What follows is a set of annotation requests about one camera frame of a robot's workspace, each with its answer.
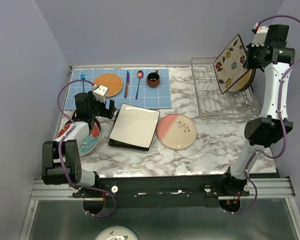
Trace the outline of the white red rimmed plate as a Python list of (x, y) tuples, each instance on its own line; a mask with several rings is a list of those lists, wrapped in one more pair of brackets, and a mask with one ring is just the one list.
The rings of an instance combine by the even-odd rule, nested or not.
[(86, 135), (82, 140), (81, 144), (78, 145), (79, 156), (82, 157), (89, 152), (91, 152), (99, 141), (100, 132), (98, 129), (96, 131), (91, 132), (89, 135)]

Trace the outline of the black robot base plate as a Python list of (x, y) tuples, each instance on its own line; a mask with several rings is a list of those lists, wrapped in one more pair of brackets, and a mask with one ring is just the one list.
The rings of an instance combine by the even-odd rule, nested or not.
[(111, 208), (177, 208), (219, 207), (219, 198), (247, 197), (246, 180), (235, 180), (228, 174), (181, 175), (161, 177), (108, 177), (97, 180), (97, 186), (107, 192), (117, 187), (114, 199), (99, 191), (82, 189), (74, 198), (104, 200)]

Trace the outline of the cream square dark-rimmed plate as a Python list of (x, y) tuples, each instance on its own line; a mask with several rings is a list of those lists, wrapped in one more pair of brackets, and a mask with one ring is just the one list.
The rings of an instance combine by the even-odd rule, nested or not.
[(216, 81), (221, 94), (226, 93), (249, 70), (244, 67), (247, 50), (237, 34), (213, 62)]

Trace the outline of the iridescent spoon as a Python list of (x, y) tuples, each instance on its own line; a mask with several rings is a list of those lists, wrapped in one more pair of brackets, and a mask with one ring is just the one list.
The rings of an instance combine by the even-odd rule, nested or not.
[(140, 83), (141, 83), (141, 79), (144, 77), (144, 72), (142, 70), (139, 70), (137, 72), (137, 78), (138, 78), (138, 85), (137, 85), (137, 90), (136, 90), (136, 95), (135, 95), (135, 99), (138, 99), (139, 96), (139, 88), (140, 88)]

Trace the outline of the aluminium frame rail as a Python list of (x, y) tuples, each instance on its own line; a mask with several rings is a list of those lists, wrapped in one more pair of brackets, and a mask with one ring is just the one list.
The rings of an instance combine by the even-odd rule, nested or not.
[[(252, 180), (257, 187), (258, 199), (287, 199), (296, 196), (289, 178), (255, 178)], [(88, 197), (74, 197), (72, 188), (66, 184), (45, 185), (36, 180), (30, 194), (31, 201), (67, 201), (89, 200)]]

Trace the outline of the blue grid placemat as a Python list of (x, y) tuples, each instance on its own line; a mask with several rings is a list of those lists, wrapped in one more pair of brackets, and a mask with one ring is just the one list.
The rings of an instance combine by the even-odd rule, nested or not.
[[(143, 78), (140, 81), (138, 99), (135, 99), (138, 78), (137, 72), (140, 68), (128, 68), (128, 69), (74, 69), (71, 75), (71, 81), (79, 80), (81, 73), (85, 74), (85, 79), (90, 82), (94, 82), (95, 79), (103, 74), (115, 74), (122, 79), (123, 86), (121, 91), (106, 99), (106, 106), (109, 106), (110, 100), (114, 100), (115, 107), (120, 109), (122, 104), (132, 105), (136, 107), (146, 109), (170, 109), (172, 108), (171, 103), (171, 88), (170, 88), (170, 73), (167, 68), (159, 68), (158, 74), (160, 76), (160, 84), (158, 87), (149, 87), (146, 78), (149, 73), (155, 72), (155, 68), (143, 68)], [(124, 98), (125, 86), (126, 86), (126, 75), (129, 71), (130, 82), (128, 88), (128, 96)]]

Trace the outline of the woven wicker round trivet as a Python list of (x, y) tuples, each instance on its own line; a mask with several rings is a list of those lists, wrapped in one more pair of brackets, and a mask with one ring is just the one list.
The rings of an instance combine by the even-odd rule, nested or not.
[(106, 73), (98, 76), (94, 80), (94, 83), (98, 86), (105, 86), (108, 88), (107, 97), (115, 96), (123, 87), (122, 79), (113, 73)]

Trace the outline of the orange black mug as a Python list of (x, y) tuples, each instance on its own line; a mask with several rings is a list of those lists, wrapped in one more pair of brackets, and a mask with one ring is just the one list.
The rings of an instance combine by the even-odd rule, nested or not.
[(146, 83), (151, 88), (156, 88), (160, 84), (160, 75), (159, 70), (155, 70), (155, 72), (151, 72), (146, 77)]

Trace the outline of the red rimmed round plate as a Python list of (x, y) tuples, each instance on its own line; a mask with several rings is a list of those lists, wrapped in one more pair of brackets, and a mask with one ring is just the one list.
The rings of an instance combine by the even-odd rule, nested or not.
[(100, 122), (98, 121), (97, 118), (94, 119), (94, 126), (91, 130), (91, 132), (96, 132), (98, 129), (99, 133), (101, 132), (101, 125), (100, 125)]

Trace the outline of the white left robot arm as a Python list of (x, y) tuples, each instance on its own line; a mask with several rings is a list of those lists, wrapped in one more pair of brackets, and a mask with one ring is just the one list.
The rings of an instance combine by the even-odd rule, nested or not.
[(78, 93), (74, 99), (76, 110), (68, 129), (55, 140), (43, 143), (41, 177), (46, 185), (84, 186), (83, 191), (94, 198), (100, 194), (101, 185), (96, 182), (95, 172), (82, 169), (79, 145), (93, 132), (97, 117), (113, 118), (115, 101), (111, 99), (106, 107), (92, 91)]

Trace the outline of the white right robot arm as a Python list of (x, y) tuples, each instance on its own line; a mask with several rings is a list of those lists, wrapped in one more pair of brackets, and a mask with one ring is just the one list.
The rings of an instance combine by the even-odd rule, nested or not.
[(296, 52), (286, 46), (289, 28), (284, 24), (257, 25), (253, 30), (255, 37), (247, 45), (244, 66), (263, 70), (264, 100), (259, 117), (245, 125), (243, 149), (220, 183), (220, 191), (226, 196), (233, 195), (247, 183), (257, 153), (263, 154), (265, 148), (279, 140), (285, 141), (293, 129), (293, 122), (288, 121), (287, 93)]

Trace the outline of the iridescent knife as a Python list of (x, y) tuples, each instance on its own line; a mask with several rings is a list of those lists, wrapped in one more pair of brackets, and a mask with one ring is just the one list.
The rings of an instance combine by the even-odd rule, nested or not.
[(126, 99), (129, 94), (129, 85), (130, 85), (130, 73), (126, 72), (126, 81), (125, 81), (125, 89), (124, 89), (124, 98)]

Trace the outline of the beige floral round plate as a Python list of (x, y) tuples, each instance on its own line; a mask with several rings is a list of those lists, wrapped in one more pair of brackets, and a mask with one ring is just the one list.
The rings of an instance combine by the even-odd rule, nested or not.
[(190, 147), (197, 138), (197, 128), (189, 117), (171, 113), (164, 116), (156, 129), (160, 142), (173, 150), (183, 150)]

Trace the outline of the blue fork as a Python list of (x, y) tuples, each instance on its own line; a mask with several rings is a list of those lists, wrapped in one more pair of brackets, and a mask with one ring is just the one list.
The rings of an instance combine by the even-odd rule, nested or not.
[(85, 82), (84, 82), (84, 80), (86, 80), (86, 77), (85, 77), (85, 74), (83, 72), (80, 74), (80, 79), (83, 80), (83, 82), (82, 82), (82, 91), (85, 92)]

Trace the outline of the yellow round plate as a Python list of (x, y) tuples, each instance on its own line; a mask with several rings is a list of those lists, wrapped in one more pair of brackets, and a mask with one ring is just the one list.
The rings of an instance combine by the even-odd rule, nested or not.
[(228, 91), (229, 92), (242, 92), (245, 91), (254, 80), (255, 70), (249, 70), (245, 75), (241, 77)]

